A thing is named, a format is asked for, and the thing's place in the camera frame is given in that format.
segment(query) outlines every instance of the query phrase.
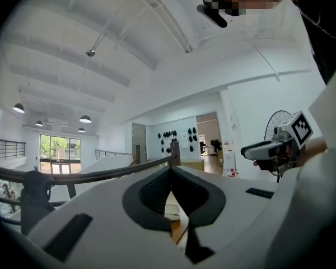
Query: staircase railing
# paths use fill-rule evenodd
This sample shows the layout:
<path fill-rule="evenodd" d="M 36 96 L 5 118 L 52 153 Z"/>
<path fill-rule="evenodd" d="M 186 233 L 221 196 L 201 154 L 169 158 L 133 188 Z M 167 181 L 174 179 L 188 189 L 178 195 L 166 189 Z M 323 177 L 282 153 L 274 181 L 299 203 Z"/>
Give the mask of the staircase railing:
<path fill-rule="evenodd" d="M 115 151 L 107 151 L 107 150 L 95 150 L 96 153 L 96 160 L 101 159 L 105 156 L 115 156 L 115 155 L 132 155 L 132 154 L 125 154 L 123 152 L 115 152 Z"/>
<path fill-rule="evenodd" d="M 25 142 L 0 139 L 0 160 L 8 157 L 25 156 Z"/>
<path fill-rule="evenodd" d="M 179 155 L 173 153 L 171 156 L 150 161 L 144 164 L 138 164 L 133 166 L 126 166 L 124 168 L 117 168 L 117 169 L 110 169 L 110 170 L 103 170 L 103 171 L 96 171 L 93 173 L 87 174 L 70 174 L 70 175 L 54 175 L 51 174 L 50 176 L 53 179 L 54 185 L 67 185 L 68 193 L 70 198 L 72 199 L 76 196 L 76 189 L 75 184 L 81 183 L 91 183 L 91 182 L 98 182 L 101 180 L 108 180 L 113 178 L 120 178 L 125 175 L 129 175 L 132 173 L 137 173 L 139 171 L 143 171 L 161 164 L 168 162 L 169 166 L 173 165 L 180 165 L 180 157 Z M 16 183 L 23 183 L 24 176 L 26 172 L 24 171 L 17 171 L 17 170 L 10 170 L 0 167 L 0 179 L 6 180 L 9 182 L 16 182 Z M 7 198 L 0 197 L 0 202 L 6 203 L 9 205 L 20 206 L 20 201 L 18 200 L 9 200 Z M 60 202 L 50 202 L 50 204 L 54 207 L 59 207 L 64 204 L 65 201 Z M 2 222 L 6 222 L 13 225 L 21 225 L 21 221 L 12 220 L 5 217 L 0 216 L 0 220 Z"/>

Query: tree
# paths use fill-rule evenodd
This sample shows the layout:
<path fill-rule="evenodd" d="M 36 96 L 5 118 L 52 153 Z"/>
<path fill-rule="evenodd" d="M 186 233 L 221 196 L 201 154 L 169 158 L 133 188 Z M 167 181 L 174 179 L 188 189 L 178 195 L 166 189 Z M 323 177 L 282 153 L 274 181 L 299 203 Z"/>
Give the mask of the tree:
<path fill-rule="evenodd" d="M 51 148 L 56 149 L 57 159 L 60 159 L 59 157 L 59 149 L 65 149 L 67 147 L 67 141 L 63 137 L 51 137 Z"/>
<path fill-rule="evenodd" d="M 77 140 L 75 149 L 79 152 L 81 150 L 81 140 Z"/>
<path fill-rule="evenodd" d="M 41 135 L 41 156 L 44 158 L 50 158 L 50 136 Z"/>

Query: red object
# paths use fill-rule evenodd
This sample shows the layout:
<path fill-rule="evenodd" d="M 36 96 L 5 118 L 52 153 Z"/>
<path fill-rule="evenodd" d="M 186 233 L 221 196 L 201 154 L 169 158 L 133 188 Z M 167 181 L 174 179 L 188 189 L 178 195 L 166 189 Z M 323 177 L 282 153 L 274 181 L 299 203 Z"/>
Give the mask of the red object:
<path fill-rule="evenodd" d="M 230 170 L 231 175 L 228 175 L 228 177 L 235 177 L 235 174 L 238 174 L 237 172 L 234 172 L 233 168 Z"/>

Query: cardboard box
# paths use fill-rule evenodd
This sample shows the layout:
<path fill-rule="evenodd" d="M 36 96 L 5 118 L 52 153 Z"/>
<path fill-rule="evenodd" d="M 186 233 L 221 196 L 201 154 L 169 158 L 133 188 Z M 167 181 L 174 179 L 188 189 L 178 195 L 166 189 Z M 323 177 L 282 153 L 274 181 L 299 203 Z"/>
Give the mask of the cardboard box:
<path fill-rule="evenodd" d="M 201 161 L 181 161 L 180 164 L 183 165 L 183 166 L 186 166 L 187 168 L 204 171 L 204 160 L 201 160 Z"/>
<path fill-rule="evenodd" d="M 224 163 L 223 151 L 222 150 L 218 150 L 217 154 L 218 154 L 219 166 L 223 166 L 223 163 Z"/>

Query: railing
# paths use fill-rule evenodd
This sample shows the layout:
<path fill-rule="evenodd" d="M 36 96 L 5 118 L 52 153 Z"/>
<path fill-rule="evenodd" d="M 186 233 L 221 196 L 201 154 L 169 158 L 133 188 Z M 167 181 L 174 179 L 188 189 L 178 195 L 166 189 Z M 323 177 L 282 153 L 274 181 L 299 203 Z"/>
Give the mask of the railing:
<path fill-rule="evenodd" d="M 105 156 L 115 156 L 115 155 L 132 155 L 132 154 L 125 154 L 122 152 L 114 152 L 114 151 L 106 151 L 106 150 L 95 150 L 96 152 L 96 160 L 101 159 Z"/>
<path fill-rule="evenodd" d="M 67 185 L 69 196 L 70 198 L 73 198 L 76 195 L 76 189 L 74 187 L 75 184 L 91 183 L 91 182 L 98 182 L 101 180 L 120 178 L 125 175 L 137 173 L 139 171 L 143 171 L 166 162 L 168 162 L 170 166 L 179 165 L 177 164 L 177 162 L 180 163 L 180 158 L 179 156 L 177 156 L 177 154 L 172 154 L 171 156 L 165 157 L 163 159 L 150 161 L 145 164 L 127 166 L 124 168 L 96 171 L 87 174 L 50 175 L 50 176 L 53 179 L 54 185 Z M 9 170 L 0 167 L 0 179 L 9 182 L 22 183 L 24 181 L 25 174 L 26 172 L 24 171 Z M 20 206 L 20 201 L 17 200 L 9 200 L 7 198 L 0 197 L 0 202 L 14 206 Z M 50 204 L 54 207 L 61 206 L 64 203 L 65 203 L 64 201 L 50 202 Z M 21 222 L 18 220 L 12 220 L 1 216 L 0 220 L 13 225 L 21 225 Z"/>
<path fill-rule="evenodd" d="M 0 160 L 8 157 L 25 156 L 25 142 L 0 139 Z"/>

